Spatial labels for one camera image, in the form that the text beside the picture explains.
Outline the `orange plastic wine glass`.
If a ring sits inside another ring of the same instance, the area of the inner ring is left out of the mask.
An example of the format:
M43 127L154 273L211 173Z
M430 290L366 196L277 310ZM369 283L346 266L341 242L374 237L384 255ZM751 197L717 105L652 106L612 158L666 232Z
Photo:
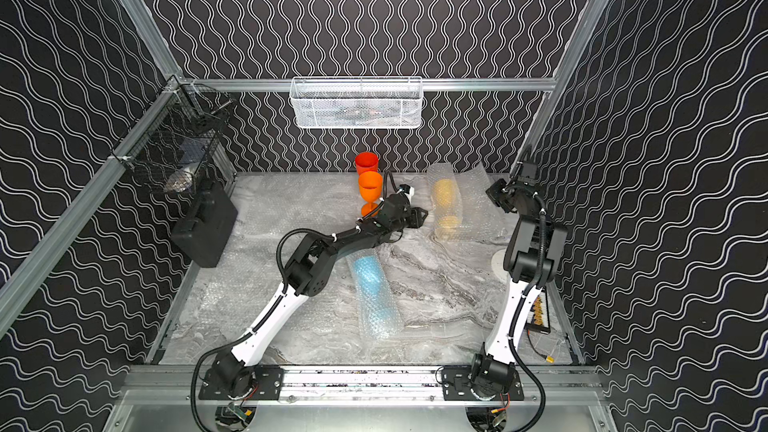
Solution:
M383 176L374 170L363 172L358 177L360 195L365 202L361 208L363 216L371 213L378 205L383 190Z

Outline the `bubble yellow glass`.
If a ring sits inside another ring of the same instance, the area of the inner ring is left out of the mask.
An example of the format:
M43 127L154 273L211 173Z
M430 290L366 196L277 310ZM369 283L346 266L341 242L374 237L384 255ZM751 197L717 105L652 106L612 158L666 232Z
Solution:
M507 235L504 213L486 194L491 180L482 163L460 173L450 163L434 163L426 178L436 239L490 242Z

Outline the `red plastic wine glass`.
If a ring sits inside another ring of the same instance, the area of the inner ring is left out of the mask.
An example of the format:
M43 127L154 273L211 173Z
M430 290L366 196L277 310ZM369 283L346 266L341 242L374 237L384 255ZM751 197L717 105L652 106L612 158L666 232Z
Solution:
M379 157L373 152L361 152L354 159L355 169L358 175L379 170Z

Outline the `bubble blue glass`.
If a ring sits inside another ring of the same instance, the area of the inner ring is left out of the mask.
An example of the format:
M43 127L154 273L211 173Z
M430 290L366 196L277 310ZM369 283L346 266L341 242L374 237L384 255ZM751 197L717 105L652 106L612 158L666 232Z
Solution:
M355 284L362 337L379 341L399 334L404 321L377 254L359 251L346 261Z

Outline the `bubble orange glass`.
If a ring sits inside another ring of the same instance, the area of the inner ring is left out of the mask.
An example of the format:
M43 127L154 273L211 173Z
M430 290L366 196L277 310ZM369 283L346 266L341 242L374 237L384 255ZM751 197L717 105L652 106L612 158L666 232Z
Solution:
M179 315L172 343L202 351L234 340L266 308L279 285L277 270L266 263L201 270ZM299 307L278 337L347 332L356 327L356 320L353 280L349 267L339 262L324 290Z

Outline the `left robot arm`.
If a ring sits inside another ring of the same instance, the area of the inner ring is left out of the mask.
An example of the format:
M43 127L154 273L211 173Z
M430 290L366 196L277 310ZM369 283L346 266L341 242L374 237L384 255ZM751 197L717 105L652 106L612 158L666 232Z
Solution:
M296 310L325 289L338 260L389 243L396 233L419 229L428 216L426 209L395 195L340 233L324 234L309 228L286 233L275 252L281 275L276 292L240 337L201 355L193 369L190 399L198 398L200 381L228 398L247 396L254 382L251 371Z

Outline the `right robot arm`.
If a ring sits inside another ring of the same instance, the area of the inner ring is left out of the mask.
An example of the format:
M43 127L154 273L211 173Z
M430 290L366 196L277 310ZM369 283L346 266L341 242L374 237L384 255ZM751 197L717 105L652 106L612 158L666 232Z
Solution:
M503 211L518 214L500 265L507 286L504 305L474 356L470 374L473 394L494 400L512 391L517 369L523 366L518 346L527 317L536 298L556 277L568 229L550 216L541 194L530 184L499 179L486 194Z

